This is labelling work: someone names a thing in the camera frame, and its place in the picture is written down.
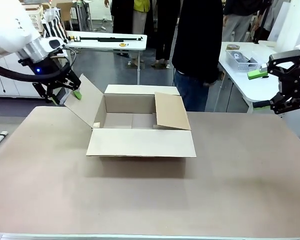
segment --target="box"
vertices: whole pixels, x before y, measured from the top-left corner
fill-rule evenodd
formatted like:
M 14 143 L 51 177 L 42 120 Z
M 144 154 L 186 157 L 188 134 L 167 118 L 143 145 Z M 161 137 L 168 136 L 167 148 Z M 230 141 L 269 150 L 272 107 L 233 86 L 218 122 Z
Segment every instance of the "box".
M 71 20 L 71 8 L 73 6 L 72 0 L 52 0 L 51 6 L 60 9 L 61 21 Z
M 71 92 L 64 105 L 91 127 L 87 156 L 196 157 L 176 87 L 109 85 L 103 94 L 80 80 L 81 100 Z
M 250 62 L 239 62 L 234 58 L 231 53 L 240 53 L 250 60 Z M 226 63 L 235 71 L 239 73 L 248 73 L 260 68 L 262 61 L 258 60 L 258 55 L 253 51 L 241 51 L 241 50 L 226 50 L 225 55 Z

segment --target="box flap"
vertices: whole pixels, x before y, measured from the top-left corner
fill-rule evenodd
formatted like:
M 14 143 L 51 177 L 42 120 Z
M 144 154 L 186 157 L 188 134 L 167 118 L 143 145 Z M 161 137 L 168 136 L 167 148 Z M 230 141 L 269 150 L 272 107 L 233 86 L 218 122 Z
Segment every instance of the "box flap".
M 156 92 L 155 109 L 158 126 L 191 130 L 181 96 Z
M 148 85 L 118 85 L 109 84 L 104 94 L 155 95 L 155 93 L 180 95 L 175 86 L 148 86 Z
M 72 1 L 70 2 L 58 2 L 56 7 L 60 9 L 60 18 L 61 21 L 70 21 L 71 20 L 71 8 L 73 6 Z
M 191 131 L 95 128 L 87 156 L 195 158 Z
M 64 105 L 92 128 L 104 95 L 83 74 L 79 79 L 81 81 L 81 100 L 77 99 L 71 92 Z

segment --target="black pants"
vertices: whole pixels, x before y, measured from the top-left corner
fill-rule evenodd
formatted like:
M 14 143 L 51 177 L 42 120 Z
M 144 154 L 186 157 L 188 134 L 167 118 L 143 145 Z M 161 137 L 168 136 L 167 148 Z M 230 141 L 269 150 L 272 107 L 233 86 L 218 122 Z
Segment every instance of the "black pants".
M 256 38 L 259 36 L 260 31 L 262 29 L 261 35 L 260 35 L 260 39 L 261 41 L 267 41 L 269 36 L 270 36 L 270 32 L 264 28 L 259 27 L 255 32 L 254 32 L 254 36 L 253 36 L 253 41 L 256 41 Z
M 158 29 L 155 59 L 169 60 L 180 12 L 180 0 L 157 0 Z
M 114 34 L 132 34 L 134 0 L 112 0 Z

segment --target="jeans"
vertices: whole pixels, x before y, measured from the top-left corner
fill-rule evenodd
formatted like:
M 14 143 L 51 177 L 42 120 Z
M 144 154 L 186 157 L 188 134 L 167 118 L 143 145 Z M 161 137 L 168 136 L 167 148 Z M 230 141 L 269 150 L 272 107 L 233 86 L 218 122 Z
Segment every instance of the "jeans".
M 175 71 L 173 82 L 182 97 L 187 112 L 204 112 L 207 105 L 209 87 L 195 77 Z

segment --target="green object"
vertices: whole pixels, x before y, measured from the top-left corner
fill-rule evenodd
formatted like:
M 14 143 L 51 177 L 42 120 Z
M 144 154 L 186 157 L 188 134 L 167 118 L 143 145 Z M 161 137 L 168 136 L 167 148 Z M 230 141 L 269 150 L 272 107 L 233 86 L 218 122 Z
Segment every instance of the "green object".
M 268 72 L 266 72 L 266 71 L 261 72 L 259 69 L 257 69 L 257 70 L 248 72 L 247 75 L 248 75 L 248 79 L 252 80 L 252 79 L 257 79 L 257 78 L 268 76 Z
M 58 104 L 56 103 L 56 101 L 52 97 L 49 98 L 49 99 L 54 103 L 54 105 L 58 106 Z
M 271 109 L 270 106 L 264 106 L 264 107 L 254 107 L 254 110 L 261 110 L 261 109 Z
M 150 0 L 134 0 L 134 10 L 142 13 L 149 12 Z
M 74 91 L 73 91 L 73 94 L 75 95 L 75 97 L 76 97 L 77 99 L 79 99 L 79 100 L 82 99 L 82 94 L 81 94 L 81 92 L 80 92 L 79 89 L 78 89 L 78 90 L 74 90 Z

